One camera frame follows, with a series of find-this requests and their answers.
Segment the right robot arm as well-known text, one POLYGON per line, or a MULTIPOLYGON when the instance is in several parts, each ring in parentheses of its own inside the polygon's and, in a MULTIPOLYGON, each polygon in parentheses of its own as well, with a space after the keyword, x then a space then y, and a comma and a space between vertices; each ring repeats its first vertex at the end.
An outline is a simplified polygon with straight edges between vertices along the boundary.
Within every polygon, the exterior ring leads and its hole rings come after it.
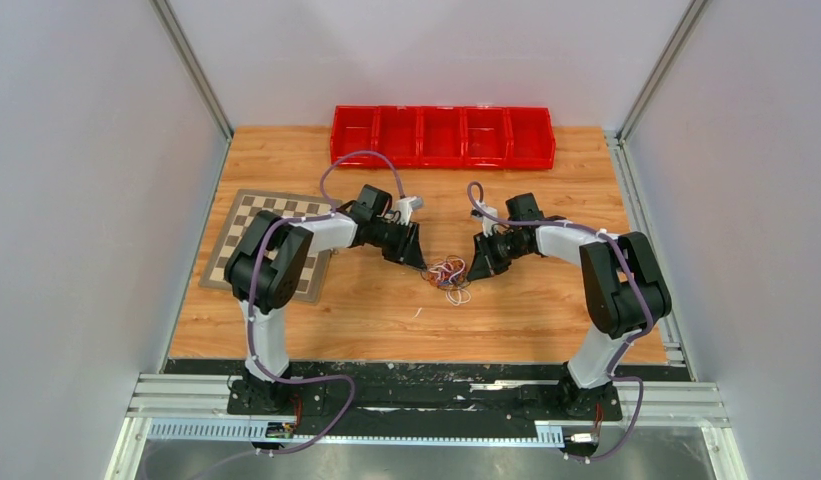
POLYGON ((651 243, 639 231, 617 235, 547 216, 531 193, 508 199, 504 218, 481 196, 480 184, 471 183, 471 214, 482 231, 473 238, 468 281, 501 275, 527 255, 563 260, 581 271, 591 326, 564 365, 556 402, 566 415, 582 417, 609 390, 631 345, 671 312, 671 294, 651 243))

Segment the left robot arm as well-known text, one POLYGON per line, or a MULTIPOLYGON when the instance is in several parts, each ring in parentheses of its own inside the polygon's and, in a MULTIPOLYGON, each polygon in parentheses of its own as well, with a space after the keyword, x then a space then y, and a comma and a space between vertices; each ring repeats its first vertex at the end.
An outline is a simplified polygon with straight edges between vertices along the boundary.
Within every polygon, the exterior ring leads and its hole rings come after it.
POLYGON ((294 382, 287 375, 285 316, 307 258, 369 245, 388 262, 423 271, 427 265, 419 225, 412 219, 423 205, 419 196, 394 199, 364 185, 356 199, 325 214, 283 217, 263 210, 256 215, 224 267, 245 323, 240 399, 268 414, 279 414, 290 405, 294 382))

